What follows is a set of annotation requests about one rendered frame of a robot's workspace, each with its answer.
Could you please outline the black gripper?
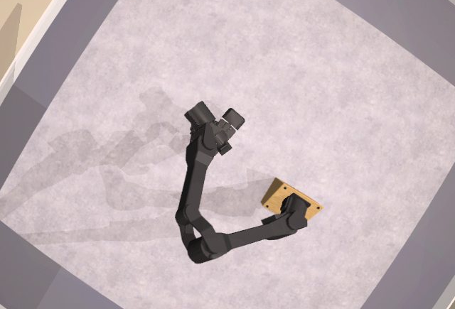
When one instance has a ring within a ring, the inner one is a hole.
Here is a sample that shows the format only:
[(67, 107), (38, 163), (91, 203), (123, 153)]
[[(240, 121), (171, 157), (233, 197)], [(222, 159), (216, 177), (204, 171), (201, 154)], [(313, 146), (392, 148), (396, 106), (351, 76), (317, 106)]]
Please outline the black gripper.
[[(232, 128), (234, 126), (237, 130), (245, 123), (245, 119), (238, 114), (233, 108), (229, 108), (222, 116), (225, 120), (221, 119), (216, 127), (220, 127), (227, 133), (227, 140), (229, 140), (236, 130)], [(231, 126), (232, 125), (232, 126)]]

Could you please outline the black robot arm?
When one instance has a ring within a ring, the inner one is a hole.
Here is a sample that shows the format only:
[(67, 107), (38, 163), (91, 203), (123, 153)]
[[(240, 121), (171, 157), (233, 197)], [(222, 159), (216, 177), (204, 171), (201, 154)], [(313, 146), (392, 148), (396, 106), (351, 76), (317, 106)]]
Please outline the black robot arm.
[[(221, 156), (232, 146), (224, 129), (203, 101), (184, 114), (191, 123), (190, 143), (186, 147), (187, 171), (183, 191), (175, 214), (181, 241), (195, 264), (217, 259), (232, 249), (267, 240), (278, 240), (307, 227), (306, 211), (311, 203), (292, 193), (282, 201), (281, 213), (261, 219), (262, 225), (239, 232), (216, 233), (199, 212), (205, 174), (218, 150)], [(196, 238), (195, 228), (201, 235)]]

